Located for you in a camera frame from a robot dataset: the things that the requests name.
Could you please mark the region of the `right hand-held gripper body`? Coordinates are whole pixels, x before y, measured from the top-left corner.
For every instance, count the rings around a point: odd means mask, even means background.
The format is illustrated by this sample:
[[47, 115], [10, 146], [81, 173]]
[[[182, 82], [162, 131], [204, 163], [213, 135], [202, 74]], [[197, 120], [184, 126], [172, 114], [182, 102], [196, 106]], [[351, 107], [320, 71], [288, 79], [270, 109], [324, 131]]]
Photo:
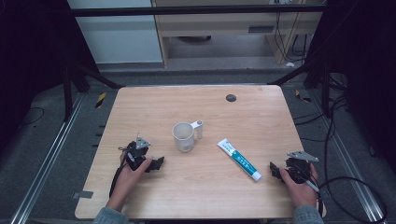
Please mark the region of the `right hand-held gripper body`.
[[309, 180], [311, 176], [310, 164], [318, 162], [318, 158], [305, 151], [288, 152], [287, 155], [289, 158], [286, 160], [286, 165], [291, 179], [297, 184]]

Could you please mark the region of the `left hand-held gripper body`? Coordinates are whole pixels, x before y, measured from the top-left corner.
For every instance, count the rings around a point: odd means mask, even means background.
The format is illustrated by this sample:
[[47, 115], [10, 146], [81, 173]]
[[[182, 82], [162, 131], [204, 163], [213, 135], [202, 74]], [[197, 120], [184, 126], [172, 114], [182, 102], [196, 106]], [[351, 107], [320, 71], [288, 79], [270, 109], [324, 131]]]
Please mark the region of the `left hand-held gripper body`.
[[146, 159], [149, 146], [150, 142], [143, 139], [140, 135], [136, 137], [135, 141], [131, 142], [127, 146], [125, 161], [133, 171], [135, 171]]

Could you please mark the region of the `white cup with handle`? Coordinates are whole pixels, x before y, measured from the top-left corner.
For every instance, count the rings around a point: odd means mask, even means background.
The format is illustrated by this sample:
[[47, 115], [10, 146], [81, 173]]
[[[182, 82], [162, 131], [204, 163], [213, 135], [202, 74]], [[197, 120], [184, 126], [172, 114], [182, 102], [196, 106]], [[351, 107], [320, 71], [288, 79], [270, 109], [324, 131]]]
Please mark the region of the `white cup with handle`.
[[195, 139], [203, 137], [203, 122], [196, 120], [193, 123], [179, 122], [172, 130], [177, 149], [187, 153], [191, 151], [195, 144]]

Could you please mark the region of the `white and teal toothpaste tube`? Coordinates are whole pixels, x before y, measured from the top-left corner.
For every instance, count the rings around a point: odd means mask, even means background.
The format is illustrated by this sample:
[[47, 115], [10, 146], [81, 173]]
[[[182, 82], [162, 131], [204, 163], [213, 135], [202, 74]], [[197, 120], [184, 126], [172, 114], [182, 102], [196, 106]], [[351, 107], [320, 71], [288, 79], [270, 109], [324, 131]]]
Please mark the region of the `white and teal toothpaste tube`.
[[254, 181], [258, 182], [262, 174], [249, 162], [227, 139], [224, 138], [217, 143], [230, 158], [233, 159]]

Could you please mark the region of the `person's right hand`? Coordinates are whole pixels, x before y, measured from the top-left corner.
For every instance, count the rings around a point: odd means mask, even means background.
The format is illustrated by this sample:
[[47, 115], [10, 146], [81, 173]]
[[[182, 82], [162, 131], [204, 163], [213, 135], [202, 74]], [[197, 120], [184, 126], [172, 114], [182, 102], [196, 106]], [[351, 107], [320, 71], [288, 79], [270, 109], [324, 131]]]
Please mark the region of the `person's right hand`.
[[280, 174], [288, 188], [292, 204], [295, 207], [303, 205], [317, 206], [318, 195], [308, 184], [295, 183], [285, 168], [280, 169]]

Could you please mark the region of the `person's left hand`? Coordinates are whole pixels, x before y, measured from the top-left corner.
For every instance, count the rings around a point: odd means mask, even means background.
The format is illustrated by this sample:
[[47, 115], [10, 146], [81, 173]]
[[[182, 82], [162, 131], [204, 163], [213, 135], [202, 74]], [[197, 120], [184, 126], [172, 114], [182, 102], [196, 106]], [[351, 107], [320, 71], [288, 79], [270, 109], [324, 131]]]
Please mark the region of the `person's left hand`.
[[112, 195], [106, 203], [106, 207], [120, 212], [134, 186], [138, 183], [142, 174], [145, 173], [145, 171], [149, 168], [150, 164], [151, 159], [146, 159], [134, 171], [127, 163], [124, 163], [120, 168], [120, 174], [116, 181]]

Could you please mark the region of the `yellow black hazard tape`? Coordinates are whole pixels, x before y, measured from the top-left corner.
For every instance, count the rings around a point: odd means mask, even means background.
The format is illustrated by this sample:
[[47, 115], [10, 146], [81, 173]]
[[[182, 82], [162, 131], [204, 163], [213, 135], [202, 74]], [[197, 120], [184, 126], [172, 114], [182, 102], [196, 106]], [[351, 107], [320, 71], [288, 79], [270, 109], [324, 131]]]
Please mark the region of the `yellow black hazard tape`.
[[303, 102], [306, 102], [306, 103], [311, 102], [311, 97], [307, 90], [296, 90], [295, 95], [297, 98], [299, 98]]
[[100, 108], [102, 106], [103, 101], [105, 100], [105, 98], [106, 98], [106, 92], [103, 91], [98, 96], [98, 99], [97, 99], [96, 104], [95, 104], [95, 108]]

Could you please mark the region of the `grey tape piece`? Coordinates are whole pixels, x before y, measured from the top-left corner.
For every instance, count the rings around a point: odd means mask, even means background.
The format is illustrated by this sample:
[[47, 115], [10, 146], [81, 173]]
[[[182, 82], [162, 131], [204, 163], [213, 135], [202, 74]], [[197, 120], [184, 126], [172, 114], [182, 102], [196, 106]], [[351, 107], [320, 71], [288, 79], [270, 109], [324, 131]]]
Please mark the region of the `grey tape piece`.
[[93, 195], [92, 191], [86, 191], [86, 190], [81, 190], [81, 191], [75, 191], [72, 194], [72, 198], [77, 200], [80, 198], [85, 198], [85, 199], [90, 199]]

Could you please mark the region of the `black metal stand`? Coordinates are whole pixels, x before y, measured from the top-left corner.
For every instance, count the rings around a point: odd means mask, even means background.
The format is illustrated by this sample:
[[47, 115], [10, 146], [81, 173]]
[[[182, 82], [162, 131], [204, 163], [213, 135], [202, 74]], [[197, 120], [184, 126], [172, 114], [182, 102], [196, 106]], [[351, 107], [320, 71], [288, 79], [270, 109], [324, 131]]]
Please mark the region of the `black metal stand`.
[[287, 81], [299, 76], [302, 73], [307, 73], [304, 80], [304, 85], [308, 89], [315, 88], [321, 83], [321, 109], [326, 117], [331, 116], [330, 112], [330, 66], [323, 60], [309, 60], [303, 66], [296, 68], [287, 75], [269, 82], [269, 85], [281, 86]]
[[92, 77], [111, 89], [122, 88], [122, 85], [101, 76], [99, 72], [95, 72], [80, 63], [67, 63], [62, 74], [64, 84], [64, 121], [69, 120], [73, 112], [71, 84], [75, 85], [78, 92], [87, 92], [91, 87], [85, 76]]

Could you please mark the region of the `dark curtain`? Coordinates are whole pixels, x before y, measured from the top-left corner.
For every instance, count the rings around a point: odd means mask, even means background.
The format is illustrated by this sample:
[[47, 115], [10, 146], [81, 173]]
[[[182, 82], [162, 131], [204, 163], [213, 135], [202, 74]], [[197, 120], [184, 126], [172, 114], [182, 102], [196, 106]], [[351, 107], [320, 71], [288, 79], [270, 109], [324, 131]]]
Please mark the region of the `dark curtain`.
[[327, 0], [308, 57], [346, 76], [349, 102], [396, 174], [396, 0]]
[[39, 30], [60, 37], [75, 62], [96, 72], [98, 67], [67, 0], [0, 0], [0, 155], [22, 124], [34, 97], [63, 83], [63, 62], [56, 47]]

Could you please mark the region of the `white cabinet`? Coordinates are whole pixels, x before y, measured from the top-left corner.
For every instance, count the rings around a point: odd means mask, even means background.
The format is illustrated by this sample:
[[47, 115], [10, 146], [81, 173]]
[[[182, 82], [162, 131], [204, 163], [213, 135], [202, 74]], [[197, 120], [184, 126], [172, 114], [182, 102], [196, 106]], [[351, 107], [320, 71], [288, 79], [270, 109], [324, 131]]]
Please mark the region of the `white cabinet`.
[[[150, 0], [67, 0], [72, 9], [152, 7]], [[78, 25], [98, 64], [161, 63], [153, 16], [78, 17]]]

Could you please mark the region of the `light wooden desk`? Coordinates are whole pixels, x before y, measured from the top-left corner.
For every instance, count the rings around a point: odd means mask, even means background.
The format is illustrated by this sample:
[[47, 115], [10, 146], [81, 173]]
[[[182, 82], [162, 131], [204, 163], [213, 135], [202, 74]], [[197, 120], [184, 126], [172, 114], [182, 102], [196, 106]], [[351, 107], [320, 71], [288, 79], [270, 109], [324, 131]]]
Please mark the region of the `light wooden desk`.
[[[155, 7], [314, 5], [325, 0], [150, 0]], [[163, 39], [176, 36], [265, 35], [277, 63], [287, 60], [294, 37], [312, 35], [320, 12], [157, 15]]]

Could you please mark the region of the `aluminium floor rail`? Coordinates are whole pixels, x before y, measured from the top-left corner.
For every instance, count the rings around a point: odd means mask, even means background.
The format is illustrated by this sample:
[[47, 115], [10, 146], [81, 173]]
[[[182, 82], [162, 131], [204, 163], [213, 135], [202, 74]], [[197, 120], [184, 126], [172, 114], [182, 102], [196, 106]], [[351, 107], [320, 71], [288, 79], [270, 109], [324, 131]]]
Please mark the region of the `aluminium floor rail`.
[[32, 182], [30, 188], [25, 194], [21, 204], [18, 209], [15, 211], [12, 219], [10, 220], [10, 224], [25, 224], [28, 217], [30, 216], [35, 203], [40, 195], [48, 176], [54, 166], [58, 155], [62, 151], [64, 147], [64, 142], [67, 139], [75, 120], [78, 116], [78, 113], [81, 109], [81, 105], [86, 98], [86, 93], [78, 93], [76, 96], [76, 101], [73, 103], [72, 112], [68, 119], [66, 119], [59, 132], [57, 133], [55, 139], [53, 140], [49, 151], [43, 160], [37, 174], [35, 175], [35, 179]]
[[[382, 200], [379, 193], [364, 181], [361, 172], [359, 171], [356, 163], [351, 159], [340, 134], [335, 128], [333, 112], [337, 107], [337, 104], [343, 101], [343, 97], [336, 98], [333, 101], [333, 105], [330, 106], [331, 116], [328, 118], [321, 109], [321, 97], [318, 91], [309, 91], [309, 94], [313, 104], [318, 109], [318, 112], [321, 113], [320, 119], [328, 129], [324, 147], [324, 188], [328, 192], [329, 197], [341, 211], [360, 223], [389, 224], [387, 221], [389, 210], [386, 203]], [[345, 176], [329, 178], [329, 147], [332, 147], [332, 150], [337, 154], [338, 160], [341, 162], [344, 172], [346, 173]], [[335, 182], [341, 181], [347, 181], [353, 188], [354, 194], [358, 198], [366, 218], [359, 218], [353, 215], [335, 198], [335, 191], [331, 189], [331, 185]]]

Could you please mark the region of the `black horizontal frame bar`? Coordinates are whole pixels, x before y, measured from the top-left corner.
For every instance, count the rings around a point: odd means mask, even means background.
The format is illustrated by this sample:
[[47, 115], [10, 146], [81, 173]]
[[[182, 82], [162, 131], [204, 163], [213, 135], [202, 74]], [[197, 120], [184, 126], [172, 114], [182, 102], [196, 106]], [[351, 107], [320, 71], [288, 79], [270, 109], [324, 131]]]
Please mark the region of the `black horizontal frame bar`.
[[75, 17], [102, 16], [147, 16], [147, 15], [193, 15], [231, 13], [280, 13], [321, 12], [326, 5], [240, 5], [240, 6], [191, 6], [191, 7], [125, 7], [125, 8], [82, 8], [70, 9]]

